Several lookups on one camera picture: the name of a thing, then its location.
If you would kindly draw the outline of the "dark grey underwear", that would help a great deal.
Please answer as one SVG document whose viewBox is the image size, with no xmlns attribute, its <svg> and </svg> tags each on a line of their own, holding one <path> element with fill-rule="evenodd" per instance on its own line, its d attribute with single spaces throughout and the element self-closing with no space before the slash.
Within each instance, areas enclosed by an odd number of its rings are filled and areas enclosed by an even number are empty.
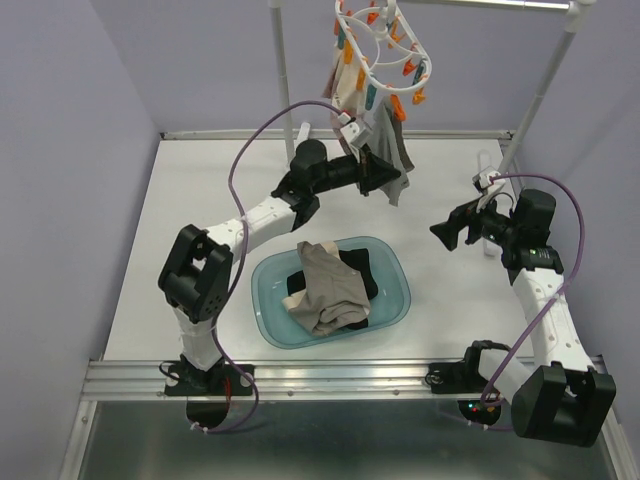
<svg viewBox="0 0 640 480">
<path fill-rule="evenodd" d="M 398 207 L 401 193 L 410 186 L 408 174 L 415 166 L 406 150 L 402 122 L 394 115 L 389 97 L 379 103 L 373 114 L 369 145 L 377 157 L 400 172 L 397 179 L 380 187 L 389 204 Z"/>
</svg>

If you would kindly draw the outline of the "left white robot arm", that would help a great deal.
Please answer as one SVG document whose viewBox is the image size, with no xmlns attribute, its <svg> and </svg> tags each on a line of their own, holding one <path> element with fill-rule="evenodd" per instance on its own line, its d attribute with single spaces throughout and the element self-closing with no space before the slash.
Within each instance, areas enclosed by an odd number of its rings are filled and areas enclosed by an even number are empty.
<svg viewBox="0 0 640 480">
<path fill-rule="evenodd" d="M 248 253 L 305 225 L 320 207 L 319 194 L 354 184 L 367 195 L 400 175 L 366 145 L 330 160 L 321 141 L 306 140 L 275 190 L 257 206 L 206 229 L 183 227 L 158 279 L 179 320 L 183 361 L 202 372 L 220 362 L 211 330 L 231 295 L 233 268 L 242 267 Z"/>
</svg>

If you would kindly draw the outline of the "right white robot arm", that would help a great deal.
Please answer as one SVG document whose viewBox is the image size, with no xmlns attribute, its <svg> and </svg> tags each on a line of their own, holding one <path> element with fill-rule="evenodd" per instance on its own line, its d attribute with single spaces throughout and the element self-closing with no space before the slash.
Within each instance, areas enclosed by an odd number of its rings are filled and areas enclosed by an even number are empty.
<svg viewBox="0 0 640 480">
<path fill-rule="evenodd" d="M 555 198 L 523 190 L 514 208 L 499 213 L 495 195 L 456 207 L 431 232 L 452 251 L 462 230 L 466 244 L 486 239 L 502 250 L 501 262 L 527 322 L 533 367 L 517 348 L 476 340 L 458 362 L 432 363 L 425 376 L 435 394 L 483 393 L 487 406 L 463 408 L 470 421 L 491 419 L 489 408 L 508 404 L 517 436 L 577 447 L 592 446 L 616 396 L 616 384 L 600 373 L 582 347 L 563 292 L 568 281 L 559 254 L 547 240 Z"/>
</svg>

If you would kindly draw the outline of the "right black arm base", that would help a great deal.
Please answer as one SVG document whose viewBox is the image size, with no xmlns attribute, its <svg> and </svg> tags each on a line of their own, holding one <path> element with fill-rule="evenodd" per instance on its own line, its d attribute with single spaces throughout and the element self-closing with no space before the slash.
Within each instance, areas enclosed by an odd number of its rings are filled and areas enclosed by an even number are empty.
<svg viewBox="0 0 640 480">
<path fill-rule="evenodd" d="M 480 399 L 466 396 L 481 394 L 487 380 L 477 371 L 468 368 L 464 360 L 457 362 L 435 362 L 428 365 L 424 377 L 431 392 L 436 395 L 463 395 L 457 401 L 459 420 L 468 426 L 475 426 L 487 431 L 511 431 L 510 425 L 500 425 L 502 406 L 486 407 Z"/>
</svg>

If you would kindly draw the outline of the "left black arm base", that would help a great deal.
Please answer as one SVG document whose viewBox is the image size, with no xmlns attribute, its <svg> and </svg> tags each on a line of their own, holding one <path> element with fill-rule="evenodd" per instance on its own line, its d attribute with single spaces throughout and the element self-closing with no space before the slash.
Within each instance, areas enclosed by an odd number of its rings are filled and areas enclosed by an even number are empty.
<svg viewBox="0 0 640 480">
<path fill-rule="evenodd" d="M 240 374 L 223 359 L 208 371 L 193 367 L 186 360 L 164 361 L 158 370 L 164 377 L 162 393 L 167 397 L 187 399 L 185 414 L 191 427 L 203 433 L 231 430 L 236 423 L 245 422 L 231 418 L 231 403 L 234 399 L 251 399 L 255 389 L 249 377 L 254 366 L 242 365 L 245 374 Z"/>
</svg>

